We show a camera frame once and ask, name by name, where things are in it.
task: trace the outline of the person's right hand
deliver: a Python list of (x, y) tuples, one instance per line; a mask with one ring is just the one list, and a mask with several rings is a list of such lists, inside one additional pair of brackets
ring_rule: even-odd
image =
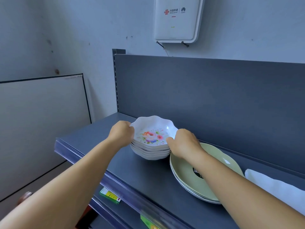
[(205, 152), (195, 135), (184, 128), (177, 131), (175, 139), (168, 137), (166, 142), (175, 156), (187, 161), (196, 153)]

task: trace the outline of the stack of plates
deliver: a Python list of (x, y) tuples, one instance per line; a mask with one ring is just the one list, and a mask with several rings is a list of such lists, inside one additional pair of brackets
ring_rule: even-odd
[(167, 137), (175, 138), (177, 128), (170, 120), (158, 116), (139, 117), (130, 126), (135, 128), (132, 150), (147, 160), (159, 160), (170, 154)]
[[(244, 177), (242, 170), (233, 158), (224, 154), (222, 151), (212, 145), (205, 143), (200, 143), (200, 145), (208, 154), (212, 155), (227, 167)], [(203, 201), (213, 204), (221, 204), (200, 173), (198, 173), (184, 159), (178, 158), (171, 154), (170, 168), (176, 180), (187, 192)]]

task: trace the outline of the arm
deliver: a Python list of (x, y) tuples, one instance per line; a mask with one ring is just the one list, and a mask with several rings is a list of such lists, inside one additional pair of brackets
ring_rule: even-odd
[(240, 228), (305, 228), (305, 216), (206, 153), (188, 130), (166, 141), (200, 172)]
[(74, 228), (112, 157), (130, 144), (134, 128), (116, 123), (106, 140), (10, 212), (1, 229)]

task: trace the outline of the white wall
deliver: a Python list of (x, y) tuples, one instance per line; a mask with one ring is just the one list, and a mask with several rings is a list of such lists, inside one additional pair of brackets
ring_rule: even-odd
[[(87, 77), (93, 119), (116, 112), (112, 48), (126, 49), (128, 54), (167, 56), (152, 40), (153, 0), (38, 3), (46, 17), (44, 26), (50, 30), (56, 68), (61, 74), (84, 73)], [(169, 56), (304, 63), (304, 9), (305, 0), (206, 0), (199, 40), (189, 48), (165, 47)], [(40, 38), (39, 45), (47, 47), (46, 39)], [(34, 66), (33, 58), (37, 58), (41, 70), (51, 68), (47, 51), (38, 51), (28, 63)]]
[(0, 81), (55, 75), (42, 0), (0, 0)]

